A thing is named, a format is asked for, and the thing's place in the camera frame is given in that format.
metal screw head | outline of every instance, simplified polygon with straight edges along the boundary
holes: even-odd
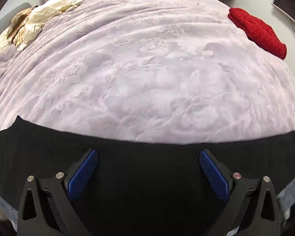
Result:
[[[233,177],[234,177],[235,179],[241,179],[242,176],[241,176],[241,174],[235,172],[235,173],[233,174]]]
[[[28,178],[27,178],[27,181],[28,182],[32,182],[34,180],[34,176],[29,176]]]
[[[267,183],[270,182],[270,178],[268,176],[264,176],[263,180],[266,181]]]
[[[56,174],[56,178],[58,178],[58,179],[61,179],[61,178],[63,178],[64,177],[64,173],[63,172],[58,172],[57,174]]]

red knitted sweater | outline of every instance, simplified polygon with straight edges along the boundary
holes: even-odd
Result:
[[[280,42],[272,27],[240,8],[230,8],[228,18],[245,31],[248,39],[273,55],[285,59],[286,45]]]

